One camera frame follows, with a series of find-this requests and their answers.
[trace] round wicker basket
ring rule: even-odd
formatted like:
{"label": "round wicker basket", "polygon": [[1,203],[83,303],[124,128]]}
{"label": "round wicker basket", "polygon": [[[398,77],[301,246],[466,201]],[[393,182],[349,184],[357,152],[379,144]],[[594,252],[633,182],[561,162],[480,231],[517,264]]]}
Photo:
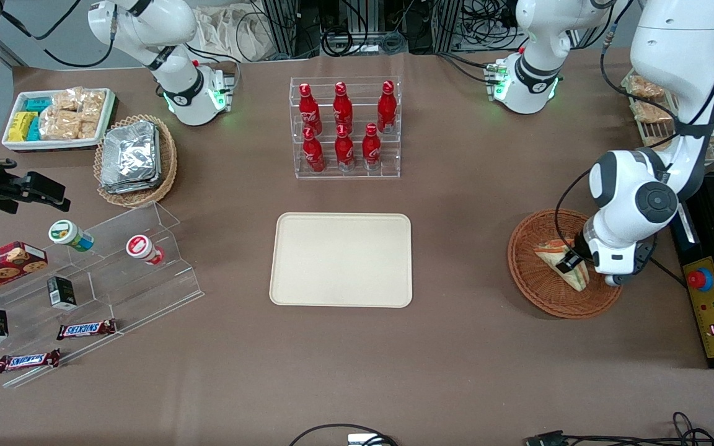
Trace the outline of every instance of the round wicker basket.
{"label": "round wicker basket", "polygon": [[[136,192],[128,192],[127,194],[110,194],[99,186],[99,195],[113,205],[134,208],[142,206],[145,203],[148,203],[148,201],[161,200],[165,195],[167,195],[167,192],[170,191],[170,188],[175,181],[175,174],[178,172],[178,152],[175,150],[175,141],[172,139],[172,135],[170,135],[170,130],[167,129],[167,125],[165,125],[161,119],[158,119],[155,116],[138,114],[136,116],[129,116],[121,121],[117,121],[114,125],[112,125],[112,128],[131,125],[141,120],[150,121],[153,124],[156,124],[156,127],[159,128],[161,172],[164,176],[164,180],[162,180],[161,185],[156,187],[156,189],[137,190]],[[93,175],[95,175],[95,178],[99,181],[99,183],[101,181],[102,152],[103,141],[99,141],[99,146],[95,150],[95,163],[93,164]]]}
{"label": "round wicker basket", "polygon": [[[583,291],[575,291],[533,252],[536,245],[558,238],[554,215],[554,209],[546,209],[519,223],[508,240],[508,269],[519,291],[545,312],[567,319],[597,316],[619,298],[621,287],[606,285],[603,276],[589,265],[589,285]],[[563,234],[577,234],[586,220],[588,218],[580,212],[569,209],[558,212],[558,225]]]}

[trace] red aluminum bottle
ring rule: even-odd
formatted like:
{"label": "red aluminum bottle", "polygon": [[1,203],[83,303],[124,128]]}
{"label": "red aluminum bottle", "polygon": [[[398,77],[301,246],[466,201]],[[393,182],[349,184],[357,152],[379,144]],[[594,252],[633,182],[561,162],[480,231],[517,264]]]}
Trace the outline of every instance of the red aluminum bottle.
{"label": "red aluminum bottle", "polygon": [[299,113],[302,115],[302,122],[305,123],[305,127],[310,127],[310,129],[314,130],[316,136],[321,135],[321,130],[323,130],[321,114],[318,110],[318,102],[315,101],[310,93],[310,85],[300,84],[299,94],[301,96]]}
{"label": "red aluminum bottle", "polygon": [[396,131],[396,107],[399,104],[396,102],[394,87],[393,81],[386,80],[385,84],[382,84],[382,98],[379,99],[377,127],[379,132],[385,135]]}
{"label": "red aluminum bottle", "polygon": [[308,162],[310,170],[315,173],[323,172],[327,167],[327,163],[324,161],[321,143],[315,138],[314,130],[310,127],[305,127],[302,135],[305,136],[305,143],[302,144],[302,149],[305,151],[305,160]]}
{"label": "red aluminum bottle", "polygon": [[365,126],[365,138],[363,138],[363,163],[365,169],[377,170],[382,165],[379,160],[379,149],[382,141],[376,136],[376,124],[371,122]]}
{"label": "red aluminum bottle", "polygon": [[332,108],[335,110],[335,125],[343,125],[351,135],[354,113],[351,110],[351,99],[346,94],[346,84],[343,82],[335,84],[335,101],[332,102]]}
{"label": "red aluminum bottle", "polygon": [[349,138],[345,125],[338,125],[335,130],[338,133],[338,137],[335,139],[335,155],[338,157],[338,168],[343,172],[351,172],[355,168],[355,145]]}

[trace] white bag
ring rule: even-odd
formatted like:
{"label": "white bag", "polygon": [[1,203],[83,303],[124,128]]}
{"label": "white bag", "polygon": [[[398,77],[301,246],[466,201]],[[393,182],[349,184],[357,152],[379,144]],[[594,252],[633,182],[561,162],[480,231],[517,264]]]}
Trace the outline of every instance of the white bag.
{"label": "white bag", "polygon": [[265,59],[274,53],[275,46],[267,32],[270,30],[269,19],[263,12],[255,14],[256,11],[263,11],[260,4],[232,3],[196,7],[198,39],[202,45],[200,49],[227,54],[245,62]]}

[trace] brown tablecloth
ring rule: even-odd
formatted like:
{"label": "brown tablecloth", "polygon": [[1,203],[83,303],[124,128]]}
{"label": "brown tablecloth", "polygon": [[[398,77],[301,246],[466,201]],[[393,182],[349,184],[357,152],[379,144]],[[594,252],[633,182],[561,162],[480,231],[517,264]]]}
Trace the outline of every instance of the brown tablecloth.
{"label": "brown tablecloth", "polygon": [[[508,236],[525,215],[555,205],[606,150],[640,143],[597,59],[575,51],[558,94],[532,116],[488,103],[482,85],[433,56],[250,64],[232,113],[199,128],[170,115],[144,69],[17,69],[16,91],[108,87],[117,118],[167,122],[179,170],[162,204],[182,221],[178,245],[206,296],[24,387],[0,387],[0,445],[281,445],[337,421],[407,445],[508,445],[553,429],[665,435],[674,410],[714,429],[714,370],[685,291],[663,272],[647,268],[587,321],[546,316],[508,273]],[[608,66],[621,79],[626,54],[611,53]],[[401,73],[402,177],[295,180],[289,77]],[[124,211],[97,196],[91,152],[0,156],[65,184],[73,201],[68,214],[0,212],[0,245],[47,245],[60,217],[88,226]],[[596,210],[586,184],[566,206]],[[288,211],[408,215],[411,304],[272,304],[275,221]],[[677,266],[667,234],[656,257]]]}

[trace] yellow snack box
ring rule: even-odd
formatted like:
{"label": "yellow snack box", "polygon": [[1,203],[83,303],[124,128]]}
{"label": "yellow snack box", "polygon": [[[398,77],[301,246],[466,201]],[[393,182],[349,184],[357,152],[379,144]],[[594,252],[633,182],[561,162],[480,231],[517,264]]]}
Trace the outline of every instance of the yellow snack box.
{"label": "yellow snack box", "polygon": [[32,119],[37,118],[37,112],[18,112],[12,118],[12,125],[7,132],[9,141],[26,141],[29,133],[29,125]]}

